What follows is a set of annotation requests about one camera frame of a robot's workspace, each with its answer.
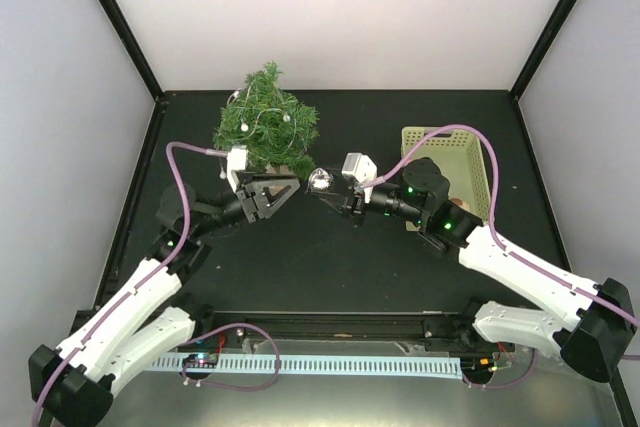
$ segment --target black table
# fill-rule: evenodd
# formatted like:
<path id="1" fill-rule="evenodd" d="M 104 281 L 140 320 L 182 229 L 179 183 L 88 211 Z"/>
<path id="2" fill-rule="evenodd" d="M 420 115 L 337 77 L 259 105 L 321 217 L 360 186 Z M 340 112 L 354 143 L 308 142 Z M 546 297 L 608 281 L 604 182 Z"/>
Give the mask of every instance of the black table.
<path id="1" fill-rule="evenodd" d="M 405 126 L 478 128 L 493 143 L 501 168 L 498 230 L 545 260 L 566 265 L 518 107 L 506 91 L 294 93 L 319 111 L 320 137 L 311 151 L 318 165 L 341 164 L 347 152 L 363 152 L 386 172 L 399 160 Z M 121 261 L 106 272 L 117 274 L 115 283 L 129 277 L 159 233 L 158 200 L 173 183 L 165 145 L 180 140 L 211 146 L 229 94 L 168 95 Z M 217 160 L 182 151 L 176 159 L 197 191 L 211 195 L 228 188 Z M 527 305 L 492 279 L 431 256 L 401 220 L 370 215 L 354 229 L 304 190 L 270 221 L 218 232 L 212 254 L 185 290 L 217 311 L 235 312 L 455 312 L 474 296 Z"/>

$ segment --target white slotted strip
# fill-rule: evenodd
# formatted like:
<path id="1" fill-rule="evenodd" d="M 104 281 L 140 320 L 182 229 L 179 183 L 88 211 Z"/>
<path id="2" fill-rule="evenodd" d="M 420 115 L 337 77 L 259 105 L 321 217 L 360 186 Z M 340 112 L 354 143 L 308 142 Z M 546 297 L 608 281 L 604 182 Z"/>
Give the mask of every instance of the white slotted strip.
<path id="1" fill-rule="evenodd" d="M 189 355 L 166 353 L 147 371 L 180 372 L 183 359 Z M 280 360 L 281 374 L 462 378 L 459 359 L 447 357 L 281 355 Z M 274 355 L 222 354 L 215 368 L 190 367 L 187 372 L 270 374 L 274 368 Z"/>

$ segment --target green christmas tree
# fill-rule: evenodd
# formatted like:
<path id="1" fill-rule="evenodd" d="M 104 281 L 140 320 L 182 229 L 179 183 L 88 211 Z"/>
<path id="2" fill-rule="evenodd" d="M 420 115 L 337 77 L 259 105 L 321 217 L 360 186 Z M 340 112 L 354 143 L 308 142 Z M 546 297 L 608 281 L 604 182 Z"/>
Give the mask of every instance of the green christmas tree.
<path id="1" fill-rule="evenodd" d="M 315 168 L 307 154 L 318 137 L 318 113 L 278 87 L 282 74 L 275 62 L 247 75 L 246 86 L 229 97 L 214 135 L 218 149 L 246 145 L 252 170 L 286 166 L 306 179 Z"/>

